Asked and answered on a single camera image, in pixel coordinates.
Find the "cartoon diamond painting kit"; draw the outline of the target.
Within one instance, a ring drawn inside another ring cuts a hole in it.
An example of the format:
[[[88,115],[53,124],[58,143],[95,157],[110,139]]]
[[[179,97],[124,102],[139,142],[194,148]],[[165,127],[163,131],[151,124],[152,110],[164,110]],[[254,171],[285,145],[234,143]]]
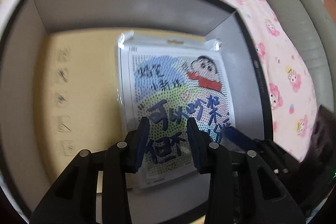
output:
[[[231,147],[224,130],[235,124],[222,42],[124,32],[117,39],[123,126],[150,122],[145,155],[136,175],[145,189],[195,170],[187,120],[219,144]]]

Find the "dark grey storage box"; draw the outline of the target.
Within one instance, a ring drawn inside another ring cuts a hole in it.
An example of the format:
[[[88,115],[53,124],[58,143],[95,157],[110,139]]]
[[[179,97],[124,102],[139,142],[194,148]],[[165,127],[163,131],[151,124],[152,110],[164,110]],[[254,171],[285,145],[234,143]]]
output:
[[[1,170],[30,215],[64,164],[122,137],[117,30],[219,37],[236,125],[272,138],[265,75],[241,12],[221,0],[19,0],[1,35]]]

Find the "grey sofa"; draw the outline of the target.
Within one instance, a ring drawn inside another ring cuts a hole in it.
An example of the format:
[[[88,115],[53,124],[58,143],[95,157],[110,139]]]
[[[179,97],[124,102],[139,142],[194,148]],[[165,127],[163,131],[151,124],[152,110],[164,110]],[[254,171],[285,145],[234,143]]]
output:
[[[313,79],[318,104],[335,110],[335,23],[321,0],[266,0]]]

